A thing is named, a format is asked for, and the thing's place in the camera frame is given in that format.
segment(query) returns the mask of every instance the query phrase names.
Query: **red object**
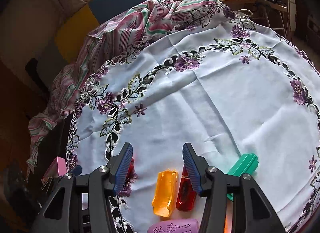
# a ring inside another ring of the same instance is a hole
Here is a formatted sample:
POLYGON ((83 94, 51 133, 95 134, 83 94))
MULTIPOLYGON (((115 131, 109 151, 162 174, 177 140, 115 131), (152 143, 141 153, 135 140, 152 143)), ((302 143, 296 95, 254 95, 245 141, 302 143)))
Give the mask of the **red object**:
POLYGON ((191 181, 185 166, 183 166, 176 208, 180 211, 190 211, 195 205, 197 193, 192 189, 191 181))
POLYGON ((132 172, 132 170, 134 169, 134 159, 132 158, 131 159, 131 163, 130 163, 130 166, 129 166, 129 170, 128 170, 128 173, 127 173, 127 178, 129 177, 129 174, 132 172))

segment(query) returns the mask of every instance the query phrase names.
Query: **purple flower on tablecloth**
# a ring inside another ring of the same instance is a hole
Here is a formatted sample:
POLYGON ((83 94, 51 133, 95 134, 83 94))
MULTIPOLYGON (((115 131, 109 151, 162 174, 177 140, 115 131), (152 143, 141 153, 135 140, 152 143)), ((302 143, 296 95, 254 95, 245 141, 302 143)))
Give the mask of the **purple flower on tablecloth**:
POLYGON ((293 100, 299 105, 304 105, 306 103, 306 92, 302 88, 301 81, 292 80, 290 83, 294 90, 293 100))
POLYGON ((190 59, 187 56, 179 56, 174 64, 176 71, 183 72, 186 69, 197 69, 200 63, 196 59, 190 59))
POLYGON ((76 109, 75 109, 75 113, 76 113, 76 118, 79 118, 82 114, 82 108, 84 107, 84 102, 80 101, 77 105, 76 105, 76 109))
POLYGON ((236 13, 229 7, 223 8, 223 14, 226 18, 230 18, 230 19, 234 19, 236 17, 236 13))
POLYGON ((107 92, 102 99, 97 99, 97 108, 100 111, 100 114, 107 114, 110 111, 114 100, 115 95, 111 92, 107 92))
POLYGON ((125 105, 127 104, 128 102, 126 100, 123 100, 120 102, 120 105, 119 105, 119 109, 122 109, 122 108, 125 108, 125 105))
POLYGON ((296 49, 296 52, 297 52, 297 54, 298 54, 299 56, 303 57, 305 61, 308 61, 308 60, 309 60, 307 54, 306 54, 303 50, 300 51, 300 50, 296 49))
POLYGON ((145 115, 146 113, 144 112, 145 110, 147 110, 146 107, 143 107, 143 104, 140 104, 140 107, 138 107, 136 105, 136 110, 133 112, 134 114, 138 114, 137 117, 139 117, 140 115, 145 115))
POLYGON ((241 56, 241 58, 239 58, 239 60, 242 61, 242 63, 247 63, 249 64, 249 61, 251 61, 251 59, 248 58, 248 56, 241 56))
POLYGON ((109 69, 107 67, 102 66, 102 67, 98 68, 97 72, 94 73, 92 75, 92 77, 94 78, 95 81, 100 81, 102 79, 102 77, 106 73, 108 73, 108 71, 109 71, 109 69))
POLYGON ((244 42, 242 42, 242 43, 240 44, 240 47, 241 47, 241 48, 246 48, 246 49, 251 48, 251 46, 250 46, 249 44, 244 43, 244 42))
POLYGON ((315 156, 312 156, 312 160, 309 160, 310 166, 309 166, 309 170, 311 170, 311 173, 313 173, 313 170, 316 169, 316 162, 317 160, 315 160, 315 156))
POLYGON ((131 190, 131 183, 136 182, 138 176, 134 172, 134 169, 130 172, 128 177, 125 179, 122 191, 119 192, 119 197, 129 197, 132 190, 131 190))
POLYGON ((216 1, 208 1, 208 2, 207 2, 207 5, 211 5, 211 6, 212 6, 212 8, 213 8, 212 13, 213 13, 213 14, 214 14, 216 11, 220 12, 220 10, 218 10, 220 6, 218 7, 218 5, 221 5, 221 3, 216 2, 216 1))
POLYGON ((234 38, 248 38, 248 37, 250 37, 249 32, 243 30, 239 25, 234 25, 232 27, 231 35, 234 38))
POLYGON ((195 26, 194 24, 188 25, 188 26, 186 27, 186 29, 187 29, 188 31, 193 31, 195 28, 196 28, 196 26, 195 26))

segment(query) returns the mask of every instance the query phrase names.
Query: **purple soap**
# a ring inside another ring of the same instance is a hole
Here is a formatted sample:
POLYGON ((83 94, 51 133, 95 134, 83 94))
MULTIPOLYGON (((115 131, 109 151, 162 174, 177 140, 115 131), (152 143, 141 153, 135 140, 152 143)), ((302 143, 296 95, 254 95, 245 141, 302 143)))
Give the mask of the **purple soap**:
POLYGON ((196 219, 161 221, 153 224, 147 233, 198 233, 198 221, 196 219))

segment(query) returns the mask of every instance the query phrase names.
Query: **teal plastic object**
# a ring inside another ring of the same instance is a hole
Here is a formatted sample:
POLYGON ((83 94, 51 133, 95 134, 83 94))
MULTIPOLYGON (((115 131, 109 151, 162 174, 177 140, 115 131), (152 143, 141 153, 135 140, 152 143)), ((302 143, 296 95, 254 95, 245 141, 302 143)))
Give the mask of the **teal plastic object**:
MULTIPOLYGON (((238 177, 243 173, 252 175, 258 167, 258 164, 258 156, 256 156, 254 153, 245 153, 241 155, 240 159, 230 169, 230 171, 228 171, 227 174, 238 177)), ((232 194, 227 194, 227 196, 229 200, 233 201, 232 194)))

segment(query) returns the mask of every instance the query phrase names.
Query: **striped fabric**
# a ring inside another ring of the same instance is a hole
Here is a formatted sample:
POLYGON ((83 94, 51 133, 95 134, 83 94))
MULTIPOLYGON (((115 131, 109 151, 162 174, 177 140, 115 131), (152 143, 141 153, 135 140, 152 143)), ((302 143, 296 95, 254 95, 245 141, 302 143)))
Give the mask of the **striped fabric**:
POLYGON ((208 1, 216 0, 147 0, 91 31, 84 40, 77 61, 65 66, 55 78, 45 111, 30 120, 29 170, 33 172, 36 167, 37 150, 43 138, 74 111, 79 90, 89 75, 142 37, 156 40, 165 36, 184 20, 186 13, 206 5, 208 1))

